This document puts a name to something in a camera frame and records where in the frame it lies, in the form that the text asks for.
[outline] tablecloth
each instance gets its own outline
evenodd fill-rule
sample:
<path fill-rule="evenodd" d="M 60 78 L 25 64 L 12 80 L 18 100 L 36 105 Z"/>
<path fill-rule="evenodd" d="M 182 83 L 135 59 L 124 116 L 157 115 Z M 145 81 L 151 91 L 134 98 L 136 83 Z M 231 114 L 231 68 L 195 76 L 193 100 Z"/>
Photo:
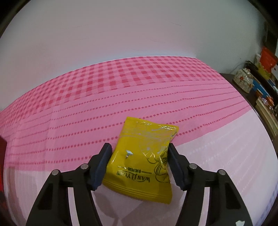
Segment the tablecloth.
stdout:
<path fill-rule="evenodd" d="M 225 169 L 259 225 L 277 195 L 271 140 L 245 99 L 195 58 L 136 57 L 68 72 L 32 89 L 0 113 L 8 141 L 4 187 L 13 220 L 25 225 L 53 169 L 88 162 L 105 142 L 114 148 L 127 116 L 174 124 L 179 153 L 204 170 Z M 103 225 L 175 225 L 185 192 L 171 177 L 171 204 L 135 200 L 101 185 L 93 197 Z M 78 225 L 69 189 L 73 225 Z M 205 225 L 205 190 L 199 225 Z"/>

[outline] snack bag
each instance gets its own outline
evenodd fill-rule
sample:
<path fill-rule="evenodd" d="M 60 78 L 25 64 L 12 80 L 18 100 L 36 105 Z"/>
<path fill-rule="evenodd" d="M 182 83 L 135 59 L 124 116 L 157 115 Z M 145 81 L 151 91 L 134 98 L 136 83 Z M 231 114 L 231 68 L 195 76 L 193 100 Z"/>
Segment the snack bag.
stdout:
<path fill-rule="evenodd" d="M 177 126 L 127 117 L 102 183 L 134 198 L 169 204 L 167 150 L 177 132 Z"/>

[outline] white wall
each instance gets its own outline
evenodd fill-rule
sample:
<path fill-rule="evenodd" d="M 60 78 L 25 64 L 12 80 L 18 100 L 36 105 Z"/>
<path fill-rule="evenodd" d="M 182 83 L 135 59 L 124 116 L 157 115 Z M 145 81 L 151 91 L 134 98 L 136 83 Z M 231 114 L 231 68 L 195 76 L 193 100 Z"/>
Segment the white wall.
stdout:
<path fill-rule="evenodd" d="M 0 109 L 68 71 L 125 57 L 197 57 L 230 72 L 259 51 L 247 0 L 31 0 L 0 39 Z"/>

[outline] metal screw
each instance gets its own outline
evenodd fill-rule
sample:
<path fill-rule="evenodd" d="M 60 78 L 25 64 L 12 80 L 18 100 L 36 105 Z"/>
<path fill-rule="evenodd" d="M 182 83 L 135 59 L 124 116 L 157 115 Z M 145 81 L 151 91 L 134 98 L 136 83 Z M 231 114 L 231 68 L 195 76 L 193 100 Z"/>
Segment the metal screw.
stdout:
<path fill-rule="evenodd" d="M 84 169 L 87 169 L 89 167 L 89 165 L 87 163 L 84 163 L 80 167 L 81 167 L 81 169 L 84 170 Z"/>
<path fill-rule="evenodd" d="M 219 172 L 220 175 L 223 175 L 223 176 L 226 174 L 226 171 L 223 170 L 223 169 L 220 169 L 218 172 Z"/>
<path fill-rule="evenodd" d="M 53 170 L 53 171 L 51 172 L 51 174 L 52 174 L 53 176 L 57 175 L 58 173 L 59 173 L 59 170 L 57 170 L 57 169 L 55 169 L 55 170 Z"/>
<path fill-rule="evenodd" d="M 190 163 L 189 167 L 194 170 L 197 168 L 197 165 L 195 163 Z"/>

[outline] pink fabric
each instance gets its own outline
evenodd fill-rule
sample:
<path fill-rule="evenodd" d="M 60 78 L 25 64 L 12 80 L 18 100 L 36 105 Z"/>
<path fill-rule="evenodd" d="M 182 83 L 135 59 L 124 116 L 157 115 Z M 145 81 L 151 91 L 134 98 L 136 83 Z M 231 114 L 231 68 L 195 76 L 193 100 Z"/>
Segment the pink fabric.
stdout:
<path fill-rule="evenodd" d="M 180 130 L 173 142 L 180 145 L 251 109 L 226 80 L 208 68 L 201 61 L 186 57 L 129 58 L 78 69 L 47 82 L 49 85 L 42 84 L 11 104 L 9 108 L 15 113 L 9 118 L 9 108 L 2 113 L 2 135 L 8 138 L 5 166 L 72 170 L 88 162 L 105 142 L 115 147 L 127 116 L 178 125 Z M 165 75 L 165 69 L 171 74 Z M 79 87 L 79 92 L 75 90 L 75 96 L 71 95 L 68 86 Z M 88 88 L 97 93 L 80 98 Z M 27 103 L 28 99 L 38 100 L 38 94 L 41 98 L 50 96 L 53 90 L 61 94 L 56 98 L 58 105 L 51 106 L 49 101 L 48 109 L 42 110 L 45 99 L 44 103 L 37 103 L 38 108 Z M 69 101 L 68 94 L 74 99 Z"/>
<path fill-rule="evenodd" d="M 258 117 L 221 75 L 200 60 L 158 56 L 104 62 L 66 73 L 0 113 L 0 134 L 8 141 L 4 186 L 15 220 L 26 223 L 51 170 L 77 168 L 105 142 L 115 147 L 127 116 L 178 125 L 173 140 L 178 152 L 205 170 L 226 169 L 252 219 L 261 215 L 269 200 L 264 191 L 272 192 L 277 182 L 277 174 L 268 172 L 278 167 Z M 135 200 L 100 186 L 93 197 L 103 224 L 135 224 L 142 215 L 146 225 L 175 224 L 185 194 L 171 183 L 170 205 Z M 254 205 L 255 197 L 259 205 Z M 107 208 L 112 208 L 111 216 Z M 200 225 L 205 224 L 206 213 L 207 206 Z M 78 222 L 76 215 L 72 220 Z"/>

